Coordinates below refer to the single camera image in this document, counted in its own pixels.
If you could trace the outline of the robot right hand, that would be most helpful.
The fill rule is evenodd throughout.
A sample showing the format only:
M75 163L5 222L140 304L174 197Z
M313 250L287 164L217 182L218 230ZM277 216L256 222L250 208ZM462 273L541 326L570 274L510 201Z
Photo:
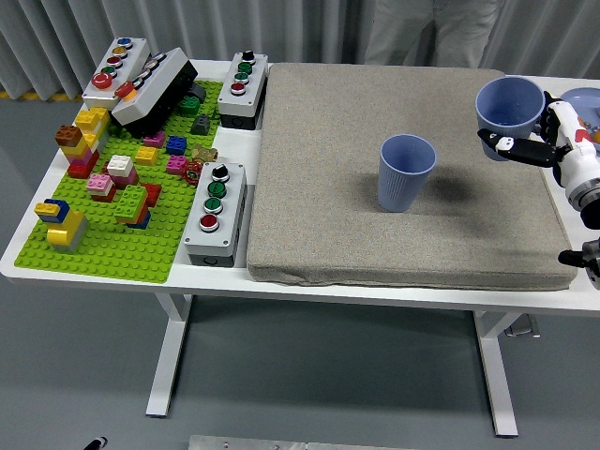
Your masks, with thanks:
M599 160L588 130L573 106L545 92L540 117L540 141L503 136L486 128L479 138L500 157L537 167L555 169L555 178L565 189L599 179Z

